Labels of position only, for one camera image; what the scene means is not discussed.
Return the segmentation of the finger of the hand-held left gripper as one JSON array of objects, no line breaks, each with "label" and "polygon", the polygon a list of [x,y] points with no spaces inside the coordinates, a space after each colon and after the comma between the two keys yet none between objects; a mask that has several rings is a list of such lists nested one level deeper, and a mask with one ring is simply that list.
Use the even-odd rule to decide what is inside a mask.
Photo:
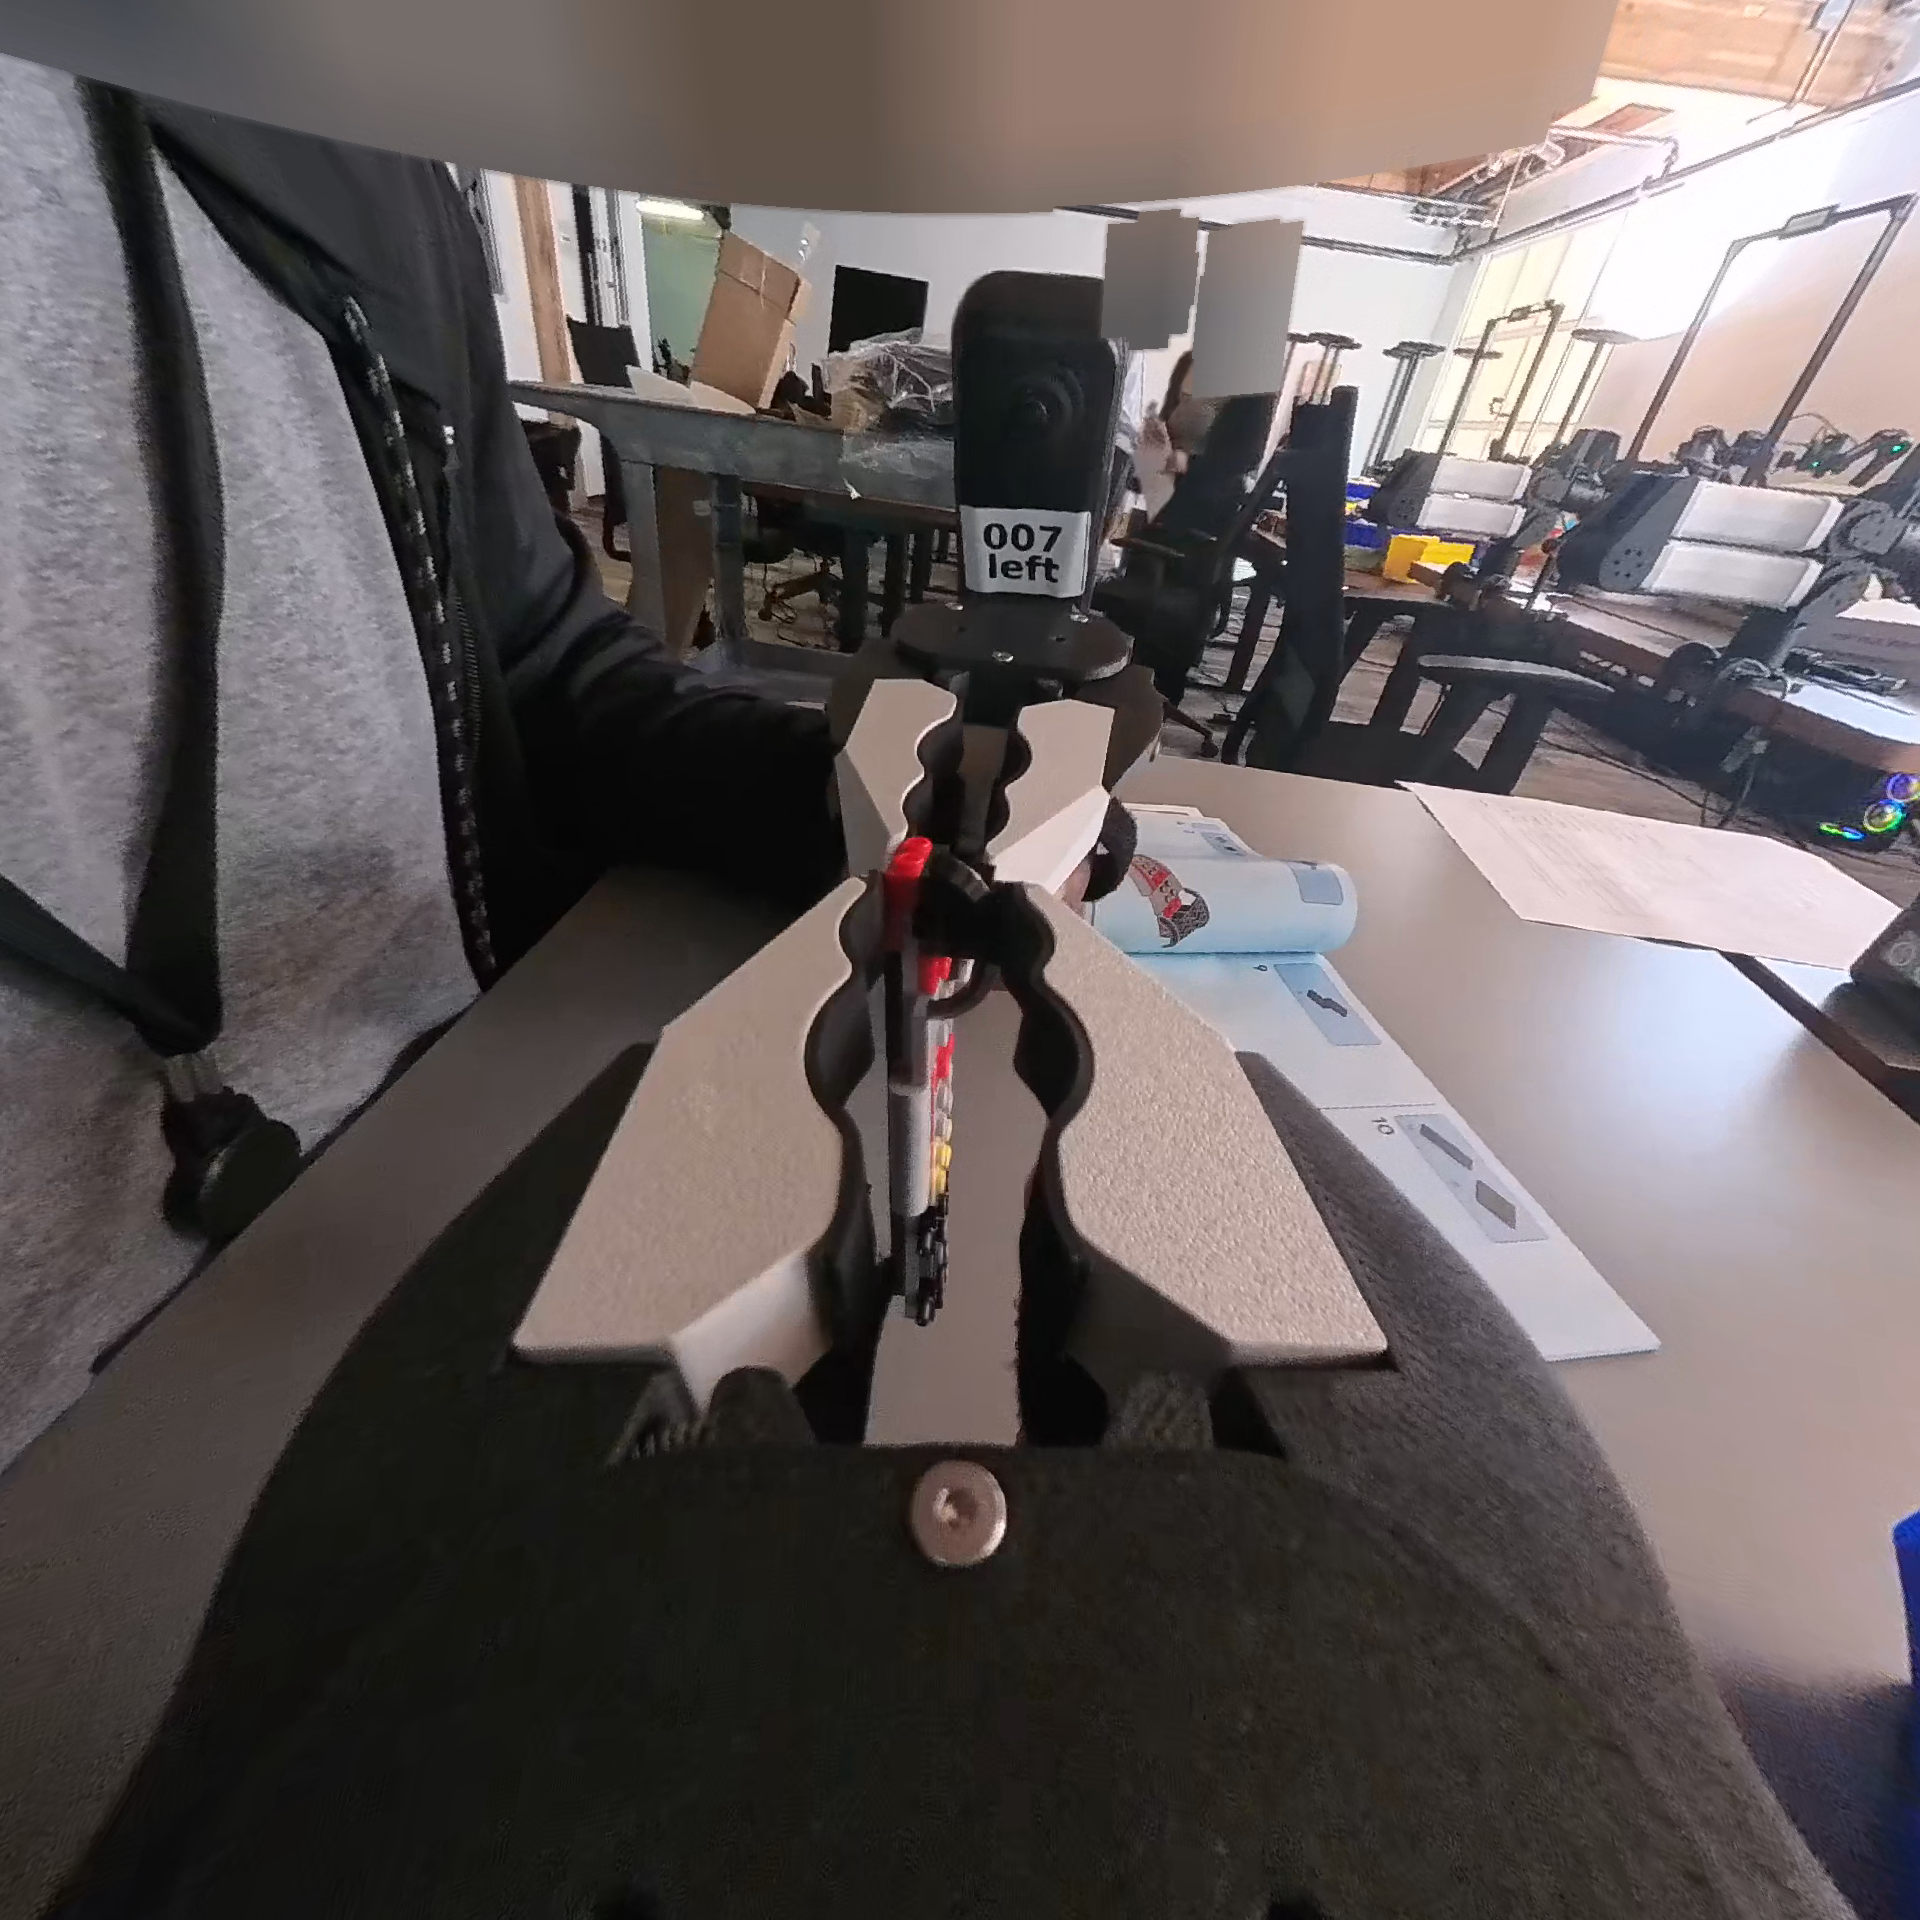
[{"label": "finger of the hand-held left gripper", "polygon": [[1114,710],[1032,703],[1016,717],[1024,765],[1002,784],[1003,823],[986,843],[994,884],[1065,890],[1091,856],[1112,807],[1107,758]]},{"label": "finger of the hand-held left gripper", "polygon": [[960,701],[927,678],[879,678],[834,764],[849,876],[882,872],[907,838],[927,836],[962,747]]}]

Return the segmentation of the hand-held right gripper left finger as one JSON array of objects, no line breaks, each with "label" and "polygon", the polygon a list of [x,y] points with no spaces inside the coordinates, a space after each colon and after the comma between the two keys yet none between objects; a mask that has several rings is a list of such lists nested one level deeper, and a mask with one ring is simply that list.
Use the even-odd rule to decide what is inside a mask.
[{"label": "hand-held right gripper left finger", "polygon": [[512,1335],[520,1360],[799,1384],[882,1307],[849,1101],[874,1067],[879,877],[674,1018]]}]

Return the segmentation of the dark side desk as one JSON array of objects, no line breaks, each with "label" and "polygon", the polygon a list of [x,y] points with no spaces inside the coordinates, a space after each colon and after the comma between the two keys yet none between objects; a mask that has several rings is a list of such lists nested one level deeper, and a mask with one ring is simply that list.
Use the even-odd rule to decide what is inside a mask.
[{"label": "dark side desk", "polygon": [[1919,1120],[1917,1028],[1848,971],[1728,952],[1728,963],[1850,1064],[1894,1106]]}]

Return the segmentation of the grey-brown desk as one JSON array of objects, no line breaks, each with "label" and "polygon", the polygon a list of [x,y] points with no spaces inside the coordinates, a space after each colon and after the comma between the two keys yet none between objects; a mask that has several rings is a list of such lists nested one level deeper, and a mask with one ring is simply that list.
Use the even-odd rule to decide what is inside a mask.
[{"label": "grey-brown desk", "polygon": [[[1341,973],[1661,1336],[1559,1379],[1793,1821],[1861,1916],[1895,1916],[1917,1122],[1731,963],[1518,918],[1401,790],[1161,757],[1126,792],[1357,877]],[[16,1460],[5,1916],[37,1916],[111,1813],[373,1307],[776,925],[696,880],[602,880]]]}]

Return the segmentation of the grey red toy brick model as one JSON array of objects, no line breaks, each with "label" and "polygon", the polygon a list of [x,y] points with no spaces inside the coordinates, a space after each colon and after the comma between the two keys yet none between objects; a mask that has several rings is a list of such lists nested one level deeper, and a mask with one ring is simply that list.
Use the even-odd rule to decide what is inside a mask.
[{"label": "grey red toy brick model", "polygon": [[942,984],[947,963],[922,973],[915,904],[927,863],[941,848],[907,838],[881,872],[882,1040],[888,1120],[888,1272],[903,1317],[927,1328],[944,1306],[953,1170],[957,1022],[934,1015],[923,984]]}]

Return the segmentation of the black curved toy brick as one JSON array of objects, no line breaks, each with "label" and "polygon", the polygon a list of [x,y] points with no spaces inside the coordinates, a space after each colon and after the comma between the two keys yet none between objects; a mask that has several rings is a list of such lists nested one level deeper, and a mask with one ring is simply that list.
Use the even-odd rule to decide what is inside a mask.
[{"label": "black curved toy brick", "polygon": [[934,963],[947,963],[942,984],[922,988],[936,1018],[957,1022],[999,988],[994,933],[992,887],[962,856],[936,851],[919,880],[915,904],[915,942],[923,979],[930,980]]}]

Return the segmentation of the black office chair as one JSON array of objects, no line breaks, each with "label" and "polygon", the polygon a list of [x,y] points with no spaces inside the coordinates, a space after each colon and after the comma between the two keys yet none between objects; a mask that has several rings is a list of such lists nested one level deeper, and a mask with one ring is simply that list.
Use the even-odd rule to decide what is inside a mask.
[{"label": "black office chair", "polygon": [[[1259,586],[1281,599],[1281,631],[1218,742],[1224,764],[1347,784],[1440,784],[1512,795],[1557,714],[1600,714],[1614,687],[1554,661],[1455,646],[1470,616],[1446,599],[1363,596],[1349,610],[1347,484],[1357,388],[1298,400],[1270,471],[1283,483],[1283,546],[1248,541]],[[1438,691],[1424,730],[1381,700],[1367,724],[1335,719],[1338,693],[1378,627],[1415,614],[1393,687]]]},{"label": "black office chair", "polygon": [[1285,454],[1255,476],[1192,469],[1168,502],[1120,541],[1120,570],[1095,587],[1102,612],[1135,642],[1135,663],[1174,715],[1232,600],[1243,540],[1255,530]]}]

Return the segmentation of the plastic wrapped bundle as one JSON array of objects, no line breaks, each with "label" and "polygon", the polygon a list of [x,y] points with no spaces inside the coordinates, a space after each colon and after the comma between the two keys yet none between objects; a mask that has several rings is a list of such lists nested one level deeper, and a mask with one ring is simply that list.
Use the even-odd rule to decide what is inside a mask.
[{"label": "plastic wrapped bundle", "polygon": [[922,326],[882,331],[823,362],[830,420],[849,434],[949,439],[957,420],[953,350]]}]

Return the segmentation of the person's left forearm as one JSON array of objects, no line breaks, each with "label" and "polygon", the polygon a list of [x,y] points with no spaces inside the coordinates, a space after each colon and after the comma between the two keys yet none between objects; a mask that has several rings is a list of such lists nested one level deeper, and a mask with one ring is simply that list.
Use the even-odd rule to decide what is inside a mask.
[{"label": "person's left forearm", "polygon": [[799,911],[849,876],[819,710],[674,661],[551,535],[473,564],[479,845],[502,966],[605,872],[688,872]]}]

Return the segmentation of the computer with coloured lights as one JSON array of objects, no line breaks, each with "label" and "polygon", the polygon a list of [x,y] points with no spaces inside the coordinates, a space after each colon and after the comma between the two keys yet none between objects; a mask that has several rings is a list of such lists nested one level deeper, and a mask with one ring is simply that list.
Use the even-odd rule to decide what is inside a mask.
[{"label": "computer with coloured lights", "polygon": [[1840,781],[1815,807],[1813,831],[1848,848],[1894,848],[1919,818],[1919,775],[1873,772]]}]

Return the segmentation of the white paper sheet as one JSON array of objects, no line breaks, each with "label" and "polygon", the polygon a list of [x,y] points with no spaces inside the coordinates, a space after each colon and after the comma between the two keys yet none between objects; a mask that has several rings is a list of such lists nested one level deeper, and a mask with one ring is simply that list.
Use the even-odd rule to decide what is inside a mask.
[{"label": "white paper sheet", "polygon": [[1757,835],[1403,781],[1523,920],[1846,971],[1895,920],[1823,856]]}]

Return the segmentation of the black computer monitor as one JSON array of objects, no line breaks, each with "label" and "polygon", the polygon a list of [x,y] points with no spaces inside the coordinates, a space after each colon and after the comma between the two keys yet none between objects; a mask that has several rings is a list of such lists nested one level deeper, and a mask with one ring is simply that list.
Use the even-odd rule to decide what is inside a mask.
[{"label": "black computer monitor", "polygon": [[839,263],[833,272],[829,352],[927,326],[928,280]]}]

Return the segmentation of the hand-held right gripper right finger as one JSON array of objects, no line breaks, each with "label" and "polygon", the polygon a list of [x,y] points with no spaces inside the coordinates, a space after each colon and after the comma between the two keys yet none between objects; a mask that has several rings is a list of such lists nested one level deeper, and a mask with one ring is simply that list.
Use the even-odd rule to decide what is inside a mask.
[{"label": "hand-held right gripper right finger", "polygon": [[1386,1332],[1232,1045],[1038,884],[1003,890],[1037,1198],[1087,1368],[1363,1367]]}]

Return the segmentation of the background work table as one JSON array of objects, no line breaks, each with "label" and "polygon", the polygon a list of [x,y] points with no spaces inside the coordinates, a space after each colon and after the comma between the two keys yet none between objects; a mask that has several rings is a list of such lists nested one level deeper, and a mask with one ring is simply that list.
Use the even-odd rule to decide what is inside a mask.
[{"label": "background work table", "polygon": [[1733,764],[1760,764],[1786,792],[1831,789],[1917,807],[1917,708],[1875,703],[1823,680],[1759,678],[1710,691],[1714,631],[1654,603],[1576,594],[1553,607],[1499,596],[1470,614],[1426,583],[1352,573],[1342,603],[1357,663],[1381,627],[1414,620],[1367,730],[1393,735],[1448,659],[1487,659],[1488,706],[1506,706],[1482,762],[1461,762],[1442,784],[1513,792],[1557,715],[1598,724],[1657,765],[1714,784]]}]

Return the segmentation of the large flat white box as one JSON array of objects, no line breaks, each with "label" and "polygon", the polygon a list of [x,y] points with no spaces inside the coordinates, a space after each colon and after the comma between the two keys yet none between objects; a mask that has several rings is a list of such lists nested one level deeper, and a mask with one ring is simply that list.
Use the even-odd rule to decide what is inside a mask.
[{"label": "large flat white box", "polygon": [[1917,680],[1919,605],[1879,596],[1861,599],[1840,612],[1811,612],[1795,624],[1790,651],[1897,680]]}]

